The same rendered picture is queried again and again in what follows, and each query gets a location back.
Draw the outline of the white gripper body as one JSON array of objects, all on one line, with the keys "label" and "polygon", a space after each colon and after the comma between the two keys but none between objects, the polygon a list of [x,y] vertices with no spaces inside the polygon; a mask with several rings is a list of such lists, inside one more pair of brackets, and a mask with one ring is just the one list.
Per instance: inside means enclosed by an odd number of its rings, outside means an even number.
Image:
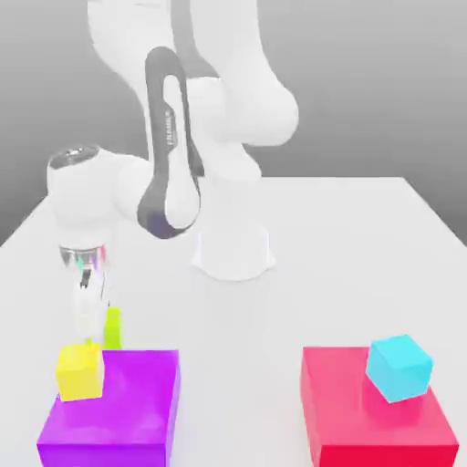
[{"label": "white gripper body", "polygon": [[105,283],[75,285],[73,289],[73,317],[78,338],[102,343],[109,294]]}]

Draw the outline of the large red box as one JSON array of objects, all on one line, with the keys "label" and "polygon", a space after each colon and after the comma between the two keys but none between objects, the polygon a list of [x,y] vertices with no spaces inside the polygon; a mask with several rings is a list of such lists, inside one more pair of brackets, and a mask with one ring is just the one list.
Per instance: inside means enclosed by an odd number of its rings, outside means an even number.
[{"label": "large red box", "polygon": [[368,349],[306,347],[300,395],[314,467],[453,467],[459,443],[434,393],[388,403]]}]

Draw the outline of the small yellow cube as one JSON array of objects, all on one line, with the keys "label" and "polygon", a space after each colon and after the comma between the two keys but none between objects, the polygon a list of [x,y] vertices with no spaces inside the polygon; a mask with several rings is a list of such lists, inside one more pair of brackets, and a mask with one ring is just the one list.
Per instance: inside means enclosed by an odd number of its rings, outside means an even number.
[{"label": "small yellow cube", "polygon": [[91,400],[102,396],[105,366],[99,343],[65,345],[60,349],[57,386],[63,402]]}]

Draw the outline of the small lime green cube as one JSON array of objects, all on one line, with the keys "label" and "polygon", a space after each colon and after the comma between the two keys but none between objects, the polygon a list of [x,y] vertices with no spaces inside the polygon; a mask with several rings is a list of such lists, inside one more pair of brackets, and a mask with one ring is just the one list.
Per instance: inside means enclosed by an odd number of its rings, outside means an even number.
[{"label": "small lime green cube", "polygon": [[104,326],[104,349],[121,349],[121,316],[118,307],[109,306]]}]

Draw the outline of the large purple box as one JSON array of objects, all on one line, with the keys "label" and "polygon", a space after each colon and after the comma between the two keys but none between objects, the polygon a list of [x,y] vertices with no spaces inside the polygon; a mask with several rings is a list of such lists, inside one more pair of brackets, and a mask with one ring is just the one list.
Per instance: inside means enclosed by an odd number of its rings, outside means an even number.
[{"label": "large purple box", "polygon": [[105,350],[98,399],[56,399],[36,446],[42,467],[171,467],[181,389],[177,350]]}]

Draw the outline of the small cyan cube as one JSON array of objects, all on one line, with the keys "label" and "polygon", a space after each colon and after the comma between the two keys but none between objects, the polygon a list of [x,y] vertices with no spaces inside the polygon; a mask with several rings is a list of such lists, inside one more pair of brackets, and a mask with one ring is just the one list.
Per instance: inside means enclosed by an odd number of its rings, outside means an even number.
[{"label": "small cyan cube", "polygon": [[369,346],[366,375],[387,403],[428,392],[432,358],[407,334],[374,340]]}]

